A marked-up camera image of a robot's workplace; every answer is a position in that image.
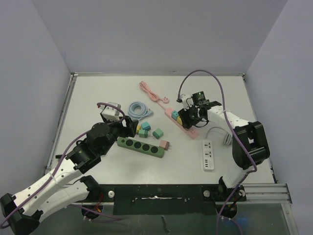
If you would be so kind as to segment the yellow USB charger plug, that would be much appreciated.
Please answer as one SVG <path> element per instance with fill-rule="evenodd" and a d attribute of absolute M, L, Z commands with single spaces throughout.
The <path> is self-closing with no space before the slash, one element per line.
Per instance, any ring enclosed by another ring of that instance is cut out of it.
<path fill-rule="evenodd" d="M 177 123 L 178 123 L 179 125 L 182 125 L 182 120 L 181 120 L 180 116 L 177 117 Z"/>

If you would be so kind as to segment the teal USB charger plug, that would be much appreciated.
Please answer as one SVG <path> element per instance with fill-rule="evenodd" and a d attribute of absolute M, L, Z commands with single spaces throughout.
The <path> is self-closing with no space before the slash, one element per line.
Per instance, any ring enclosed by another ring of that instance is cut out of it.
<path fill-rule="evenodd" d="M 174 119 L 174 120 L 177 120 L 177 118 L 179 117 L 179 114 L 177 111 L 173 110 L 172 113 L 171 113 L 171 117 Z"/>

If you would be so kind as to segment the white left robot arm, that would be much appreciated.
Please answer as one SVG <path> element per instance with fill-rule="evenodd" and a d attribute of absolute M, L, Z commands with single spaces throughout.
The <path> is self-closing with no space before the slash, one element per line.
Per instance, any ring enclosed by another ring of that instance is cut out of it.
<path fill-rule="evenodd" d="M 26 189 L 1 197 L 4 221 L 14 234 L 29 235 L 58 210 L 77 201 L 98 199 L 100 185 L 84 174 L 101 161 L 119 137 L 135 136 L 138 121 L 129 116 L 124 121 L 96 123 L 82 134 L 84 140 L 72 141 L 75 147 L 66 149 L 49 173 Z"/>

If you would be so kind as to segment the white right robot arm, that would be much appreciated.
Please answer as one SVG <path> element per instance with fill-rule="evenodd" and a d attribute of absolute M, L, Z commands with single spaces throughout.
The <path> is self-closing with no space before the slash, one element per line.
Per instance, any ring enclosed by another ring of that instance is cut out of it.
<path fill-rule="evenodd" d="M 192 97 L 177 99 L 183 105 L 179 111 L 184 129 L 206 121 L 217 124 L 232 137 L 233 168 L 220 179 L 218 195 L 229 200 L 246 177 L 257 171 L 257 165 L 269 158 L 270 150 L 262 123 L 242 119 L 227 111 L 225 102 L 195 100 Z"/>

